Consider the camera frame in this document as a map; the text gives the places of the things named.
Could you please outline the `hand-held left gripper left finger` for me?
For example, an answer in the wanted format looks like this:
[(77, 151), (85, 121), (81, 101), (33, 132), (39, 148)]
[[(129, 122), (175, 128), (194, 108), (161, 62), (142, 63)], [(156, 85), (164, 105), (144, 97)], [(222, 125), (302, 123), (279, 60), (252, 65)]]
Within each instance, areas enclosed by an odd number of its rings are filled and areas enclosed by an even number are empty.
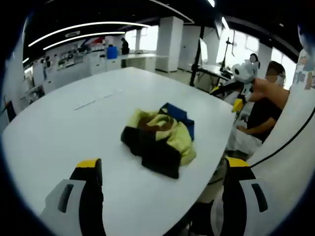
[(104, 236), (101, 159), (79, 162), (47, 195), (40, 220), (57, 236)]

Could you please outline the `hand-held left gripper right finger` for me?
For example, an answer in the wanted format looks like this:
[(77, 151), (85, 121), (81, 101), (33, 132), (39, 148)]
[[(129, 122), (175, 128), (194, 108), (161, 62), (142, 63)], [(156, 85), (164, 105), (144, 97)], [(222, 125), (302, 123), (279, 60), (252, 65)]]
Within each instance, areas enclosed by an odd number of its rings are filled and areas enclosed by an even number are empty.
[(257, 178), (247, 162), (226, 158), (222, 236), (269, 236), (278, 206), (271, 187)]

